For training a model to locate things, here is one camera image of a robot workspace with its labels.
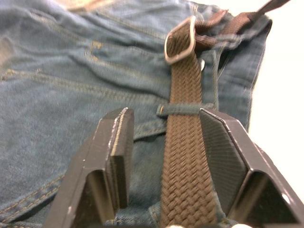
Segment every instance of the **metal rivet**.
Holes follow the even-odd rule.
[[[205,60],[203,59],[200,63],[200,70],[203,71],[204,68],[205,68]]]
[[[288,204],[290,204],[289,197],[288,197],[286,194],[282,193],[282,197],[283,197],[283,199],[285,199],[285,201],[286,201]]]

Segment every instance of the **belt strap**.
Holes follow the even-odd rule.
[[[288,1],[271,0],[258,12],[241,13],[221,34],[237,34],[260,15]],[[199,33],[219,23],[226,12],[220,10],[205,23],[195,23],[192,16],[167,36],[164,51],[171,65],[171,104],[202,103],[201,68],[195,46],[208,49],[216,44],[214,38]],[[216,223],[213,185],[198,115],[168,116],[161,183],[161,228]]]

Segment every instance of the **brown strap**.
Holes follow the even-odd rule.
[[[234,17],[220,32],[222,35],[237,34],[240,30],[251,22],[256,21],[261,15],[279,8],[290,0],[270,0],[257,12],[240,13]]]
[[[167,54],[190,46],[190,20],[171,33]],[[201,70],[194,48],[171,68],[170,103],[201,103]],[[216,222],[215,201],[198,116],[169,115],[161,194],[161,227]]]

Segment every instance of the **blue denim jeans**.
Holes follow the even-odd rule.
[[[99,119],[121,107],[135,113],[130,204],[108,224],[157,226],[164,116],[197,108],[168,106],[164,41],[188,16],[207,21],[218,10],[183,0],[116,0],[69,12],[51,0],[1,0],[0,227],[41,227],[71,157]],[[218,35],[231,19],[206,33],[218,43],[198,55],[202,97],[247,129],[271,21],[262,16],[241,35]]]

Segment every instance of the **metal buckle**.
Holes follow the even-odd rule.
[[[189,23],[189,21],[190,21],[190,45],[189,45],[189,47],[186,50],[180,52],[179,54],[169,57],[168,53],[167,53],[168,38],[172,35],[173,32],[179,30],[186,23]],[[188,17],[181,24],[179,24],[177,27],[175,27],[171,32],[169,32],[169,34],[167,35],[166,41],[165,41],[164,52],[165,52],[165,60],[169,65],[172,65],[172,64],[186,58],[188,55],[190,55],[191,51],[195,48],[194,24],[195,24],[195,16]]]

